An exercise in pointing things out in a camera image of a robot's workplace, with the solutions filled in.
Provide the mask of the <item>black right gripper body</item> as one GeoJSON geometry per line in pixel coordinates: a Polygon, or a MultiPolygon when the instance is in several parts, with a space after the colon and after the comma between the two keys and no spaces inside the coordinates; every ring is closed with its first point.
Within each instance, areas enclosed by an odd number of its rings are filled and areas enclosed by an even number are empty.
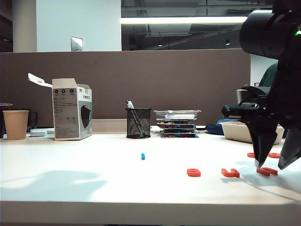
{"type": "Polygon", "coordinates": [[[226,105],[226,118],[264,116],[286,129],[301,128],[301,66],[278,63],[270,87],[242,87],[238,105],[226,105]]]}

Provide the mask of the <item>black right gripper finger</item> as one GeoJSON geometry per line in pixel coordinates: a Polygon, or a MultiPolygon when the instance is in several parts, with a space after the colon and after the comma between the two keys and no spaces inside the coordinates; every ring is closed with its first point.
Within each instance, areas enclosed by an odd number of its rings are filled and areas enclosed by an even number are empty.
{"type": "Polygon", "coordinates": [[[283,170],[301,157],[301,131],[289,129],[280,153],[278,167],[283,170]]]}
{"type": "Polygon", "coordinates": [[[257,169],[264,164],[277,138],[277,123],[269,117],[252,115],[242,116],[242,122],[248,127],[257,169]]]}

